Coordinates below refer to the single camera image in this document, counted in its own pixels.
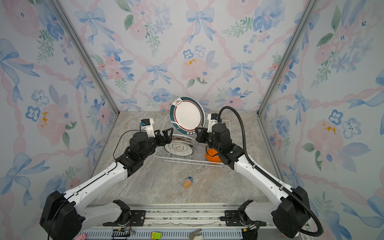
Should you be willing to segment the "white wire dish rack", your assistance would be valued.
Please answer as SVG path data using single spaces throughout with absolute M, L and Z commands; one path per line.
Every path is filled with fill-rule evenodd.
M 162 130 L 173 128 L 173 136 L 170 144 L 158 147 L 154 156 L 168 162 L 190 165 L 202 165 L 223 167 L 223 163 L 209 162 L 206 157 L 206 144 L 198 143 L 196 135 L 187 136 L 180 134 L 172 125 L 169 116 L 165 117 Z

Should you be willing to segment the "white plate green red rim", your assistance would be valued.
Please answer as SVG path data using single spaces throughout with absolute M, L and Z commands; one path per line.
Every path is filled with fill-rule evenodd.
M 193 136 L 196 134 L 196 128 L 204 126 L 205 112 L 196 100 L 190 97 L 180 97 L 171 105 L 170 120 L 179 133 Z

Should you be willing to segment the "plate with fruit pattern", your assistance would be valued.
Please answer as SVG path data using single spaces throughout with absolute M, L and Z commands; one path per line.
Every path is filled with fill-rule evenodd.
M 172 141 L 184 142 L 190 145 L 195 145 L 197 143 L 195 139 L 185 135 L 173 135 Z

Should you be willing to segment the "white plate black flower outline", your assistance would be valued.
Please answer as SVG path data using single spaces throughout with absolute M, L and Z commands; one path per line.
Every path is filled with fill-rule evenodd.
M 173 141 L 170 144 L 166 144 L 164 148 L 168 153 L 178 157 L 186 157 L 193 154 L 193 145 L 184 142 Z

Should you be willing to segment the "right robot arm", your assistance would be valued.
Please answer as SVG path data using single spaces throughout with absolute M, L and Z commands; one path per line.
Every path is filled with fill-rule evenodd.
M 285 184 L 269 174 L 264 168 L 247 158 L 245 150 L 233 143 L 230 131 L 223 123 L 214 124 L 210 129 L 197 128 L 196 140 L 207 144 L 218 152 L 224 165 L 240 173 L 256 185 L 271 201 L 269 207 L 259 207 L 255 202 L 244 204 L 244 214 L 250 221 L 272 223 L 286 237 L 296 237 L 310 219 L 308 211 L 295 199 L 309 205 L 307 192 Z

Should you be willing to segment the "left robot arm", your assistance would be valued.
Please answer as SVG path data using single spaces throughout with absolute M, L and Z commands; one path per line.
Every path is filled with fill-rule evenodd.
M 113 185 L 132 176 L 144 161 L 172 141 L 173 129 L 156 130 L 152 135 L 147 130 L 137 131 L 130 139 L 124 153 L 114 163 L 83 184 L 60 193 L 54 191 L 47 196 L 40 226 L 50 240 L 71 240 L 78 233 L 99 224 L 130 220 L 130 208 L 121 200 L 100 207 L 88 205 Z

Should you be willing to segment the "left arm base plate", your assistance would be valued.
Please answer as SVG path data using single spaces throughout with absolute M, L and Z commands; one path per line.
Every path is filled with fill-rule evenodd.
M 143 227 L 146 213 L 145 210 L 124 210 L 116 221 L 103 223 L 103 227 Z

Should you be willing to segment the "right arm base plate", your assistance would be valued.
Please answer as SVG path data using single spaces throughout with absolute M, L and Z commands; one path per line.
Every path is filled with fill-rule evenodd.
M 227 227 L 252 227 L 258 222 L 258 226 L 265 227 L 267 223 L 260 221 L 252 221 L 245 213 L 238 210 L 226 210 L 224 216 L 220 217 L 220 221 L 225 222 Z

